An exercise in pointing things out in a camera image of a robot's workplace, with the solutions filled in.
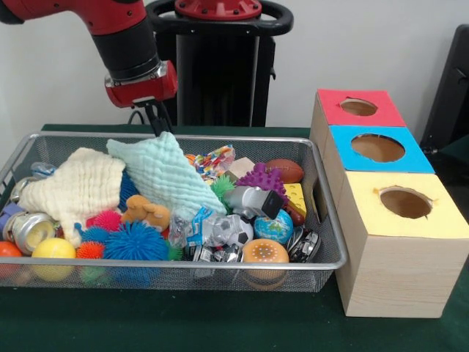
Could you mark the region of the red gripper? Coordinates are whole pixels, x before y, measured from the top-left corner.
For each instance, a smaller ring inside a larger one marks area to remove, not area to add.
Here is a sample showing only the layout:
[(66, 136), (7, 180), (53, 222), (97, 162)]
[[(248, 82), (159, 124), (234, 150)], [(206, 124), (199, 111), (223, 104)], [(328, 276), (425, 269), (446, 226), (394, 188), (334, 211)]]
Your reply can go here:
[(177, 72), (169, 60), (162, 61), (157, 68), (148, 75), (134, 81), (115, 81), (110, 75), (105, 77), (104, 86), (110, 101), (119, 108), (138, 106), (150, 100), (144, 110), (155, 136), (162, 131), (173, 132), (171, 118), (163, 100), (173, 98), (177, 93)]

